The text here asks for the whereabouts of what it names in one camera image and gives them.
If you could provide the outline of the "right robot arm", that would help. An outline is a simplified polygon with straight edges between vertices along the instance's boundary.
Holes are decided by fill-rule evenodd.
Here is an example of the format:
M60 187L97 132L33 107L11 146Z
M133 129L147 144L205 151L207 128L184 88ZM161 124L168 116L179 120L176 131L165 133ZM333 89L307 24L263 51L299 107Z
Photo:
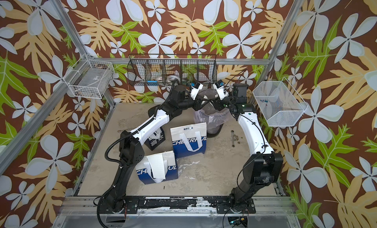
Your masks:
M252 197L262 188L277 182L281 173L283 158L270 146L261 130L256 108L247 103L246 84L235 84L233 91L225 89L225 83L220 80L213 84L217 98L212 100L216 110L227 108L241 126L249 150L250 158L243 165L238 177L237 186L232 189L228 199L218 201L217 213L240 213L248 211L255 213Z

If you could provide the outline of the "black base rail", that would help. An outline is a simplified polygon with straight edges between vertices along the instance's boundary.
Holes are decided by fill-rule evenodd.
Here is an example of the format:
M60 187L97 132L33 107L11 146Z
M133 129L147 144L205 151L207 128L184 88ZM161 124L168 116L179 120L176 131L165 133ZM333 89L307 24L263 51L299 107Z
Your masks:
M97 208L101 214L137 214L138 212L141 212L142 209L168 208L169 210L188 210L190 208L202 207L206 209L214 209L217 214L256 213L252 198L245 201L237 201L233 196L124 196L117 200L107 198L101 199L97 203Z

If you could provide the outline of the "tape roll in basket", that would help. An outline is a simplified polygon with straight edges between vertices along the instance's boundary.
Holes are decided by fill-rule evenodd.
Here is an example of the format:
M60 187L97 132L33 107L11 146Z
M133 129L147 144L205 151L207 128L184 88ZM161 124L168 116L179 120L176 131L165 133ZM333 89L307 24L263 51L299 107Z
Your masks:
M173 83L173 82L180 82L180 77L178 77L178 76L176 76L176 75L169 75L168 77L167 77L167 82L168 83Z

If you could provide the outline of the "small middle blue bag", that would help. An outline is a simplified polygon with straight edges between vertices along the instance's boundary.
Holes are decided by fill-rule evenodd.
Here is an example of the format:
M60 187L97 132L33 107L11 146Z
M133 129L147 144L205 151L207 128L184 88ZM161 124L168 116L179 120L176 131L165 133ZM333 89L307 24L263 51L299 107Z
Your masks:
M146 140L146 146L153 151L157 148L162 142L166 140L165 132L162 127L152 133Z

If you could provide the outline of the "right blue takeout bag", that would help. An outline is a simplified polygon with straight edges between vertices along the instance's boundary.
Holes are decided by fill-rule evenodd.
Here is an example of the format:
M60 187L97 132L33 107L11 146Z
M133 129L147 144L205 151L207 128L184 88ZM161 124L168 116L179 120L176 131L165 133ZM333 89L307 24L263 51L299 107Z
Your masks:
M176 158L204 154L207 146L207 125L198 123L170 129L173 151Z

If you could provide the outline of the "front blue takeout bag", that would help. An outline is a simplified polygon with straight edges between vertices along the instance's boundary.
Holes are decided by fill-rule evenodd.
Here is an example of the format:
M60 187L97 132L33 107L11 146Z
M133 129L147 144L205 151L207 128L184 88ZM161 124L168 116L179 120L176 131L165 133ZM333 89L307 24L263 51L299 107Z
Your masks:
M135 167L144 184L161 183L178 179L178 169L173 151L145 156Z

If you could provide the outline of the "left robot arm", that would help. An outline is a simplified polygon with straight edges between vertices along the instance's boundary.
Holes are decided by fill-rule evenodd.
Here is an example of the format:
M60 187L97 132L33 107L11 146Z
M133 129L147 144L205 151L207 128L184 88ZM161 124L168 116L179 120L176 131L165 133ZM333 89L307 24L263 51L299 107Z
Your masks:
M145 141L159 128L184 110L202 108L202 98L197 94L203 88L200 83L192 83L188 90L183 85L173 87L160 105L148 111L149 119L142 125L121 134L120 139L112 143L105 151L105 159L118 164L118 169L112 186L99 198L97 214L101 212L120 213L124 207L124 197L132 171L145 156L143 145Z

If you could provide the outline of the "white receipt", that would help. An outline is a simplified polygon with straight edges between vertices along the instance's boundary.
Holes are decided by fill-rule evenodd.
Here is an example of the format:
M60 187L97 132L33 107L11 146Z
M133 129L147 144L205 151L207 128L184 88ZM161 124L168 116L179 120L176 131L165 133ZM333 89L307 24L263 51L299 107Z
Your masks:
M147 160L150 166L150 177L155 183L160 183L166 179L167 164L162 154L148 155Z

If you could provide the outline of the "blue takeout bag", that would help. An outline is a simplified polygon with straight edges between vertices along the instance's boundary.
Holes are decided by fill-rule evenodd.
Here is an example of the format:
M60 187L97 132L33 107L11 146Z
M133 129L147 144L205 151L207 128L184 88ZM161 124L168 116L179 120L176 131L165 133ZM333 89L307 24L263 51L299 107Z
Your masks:
M207 125L198 123L170 129L173 151L176 158L204 154L207 146Z
M145 156L135 167L144 184L161 183L178 179L178 169L173 151Z

